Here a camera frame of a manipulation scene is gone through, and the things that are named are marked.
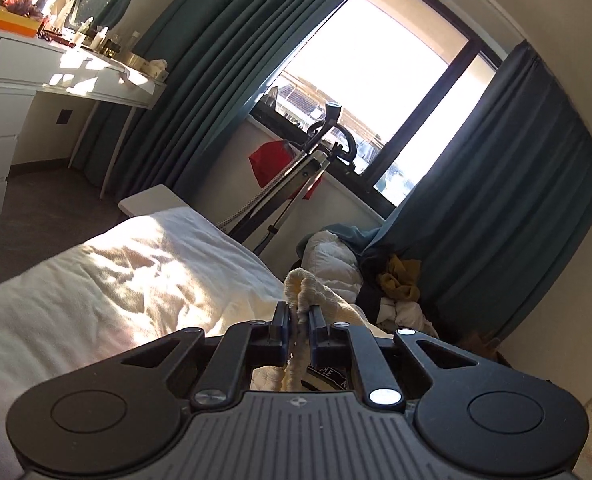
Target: red cloth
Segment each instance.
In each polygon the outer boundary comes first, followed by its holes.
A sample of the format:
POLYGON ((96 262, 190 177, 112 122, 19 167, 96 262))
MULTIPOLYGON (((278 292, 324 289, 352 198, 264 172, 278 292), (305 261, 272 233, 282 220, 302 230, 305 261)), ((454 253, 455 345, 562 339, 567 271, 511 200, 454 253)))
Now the red cloth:
MULTIPOLYGON (((260 187, 265 187, 269 184, 269 182, 278 175, 285 166, 294 160, 294 158, 294 152, 292 152, 292 149, 286 140, 266 142, 254 153, 249 155, 249 161, 252 165, 254 176, 260 187)), ((314 186, 307 192, 305 200, 310 198, 319 183, 320 179, 318 179, 316 184, 314 184, 314 186)), ((290 198, 294 198, 298 191, 294 192, 290 198)))

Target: teal curtain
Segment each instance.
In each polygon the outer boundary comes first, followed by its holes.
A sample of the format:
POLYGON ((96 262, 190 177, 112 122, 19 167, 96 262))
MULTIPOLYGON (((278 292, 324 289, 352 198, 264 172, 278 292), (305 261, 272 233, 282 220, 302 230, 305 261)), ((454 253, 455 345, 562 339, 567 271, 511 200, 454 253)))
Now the teal curtain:
MULTIPOLYGON (((122 198, 166 184, 189 201, 288 57, 344 1, 175 0, 137 49, 167 60, 167 89, 135 115, 110 189, 122 198)), ((74 160, 96 185, 127 113, 99 107, 74 160)))
POLYGON ((507 336, 592 224, 592 137, 527 42, 381 229, 331 226, 369 282, 422 261, 420 303, 455 333, 507 336))

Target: floor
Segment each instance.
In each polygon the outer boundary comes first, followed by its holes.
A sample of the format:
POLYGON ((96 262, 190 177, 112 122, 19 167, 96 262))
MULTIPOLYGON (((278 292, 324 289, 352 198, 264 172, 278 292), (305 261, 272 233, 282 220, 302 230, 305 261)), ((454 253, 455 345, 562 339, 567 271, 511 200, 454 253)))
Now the floor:
POLYGON ((0 283, 43 260, 111 229, 112 200, 74 170, 9 177, 0 216, 0 283))

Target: cardboard box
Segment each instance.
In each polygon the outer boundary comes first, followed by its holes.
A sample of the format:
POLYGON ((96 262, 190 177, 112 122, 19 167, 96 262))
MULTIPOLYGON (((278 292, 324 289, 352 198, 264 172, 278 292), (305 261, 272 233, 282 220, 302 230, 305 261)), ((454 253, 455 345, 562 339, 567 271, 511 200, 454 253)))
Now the cardboard box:
POLYGON ((0 9, 0 29, 33 38, 41 22, 0 9))

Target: white desk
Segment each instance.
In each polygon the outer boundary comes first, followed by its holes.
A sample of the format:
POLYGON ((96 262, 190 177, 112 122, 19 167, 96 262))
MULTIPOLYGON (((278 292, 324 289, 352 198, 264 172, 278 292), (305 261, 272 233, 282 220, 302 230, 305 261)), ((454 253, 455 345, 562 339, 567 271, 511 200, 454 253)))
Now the white desk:
POLYGON ((105 174, 102 198, 136 108, 153 107, 164 89, 163 83, 117 61, 0 30, 0 213, 16 139, 36 92, 69 94, 97 101, 78 137, 71 160, 100 101, 132 107, 105 174))

